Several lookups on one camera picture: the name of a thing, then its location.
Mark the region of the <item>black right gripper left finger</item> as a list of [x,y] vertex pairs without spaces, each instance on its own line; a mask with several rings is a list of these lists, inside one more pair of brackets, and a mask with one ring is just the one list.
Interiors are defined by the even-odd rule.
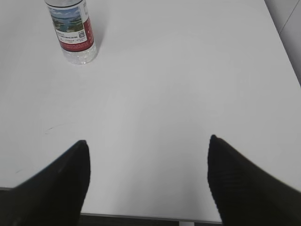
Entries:
[[0,224],[77,225],[90,175],[89,148],[79,140],[39,173],[0,195]]

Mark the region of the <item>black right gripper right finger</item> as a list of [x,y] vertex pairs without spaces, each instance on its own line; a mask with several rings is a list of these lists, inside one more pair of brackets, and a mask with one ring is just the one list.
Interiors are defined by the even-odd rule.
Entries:
[[207,181],[225,226],[299,226],[301,193],[212,135]]

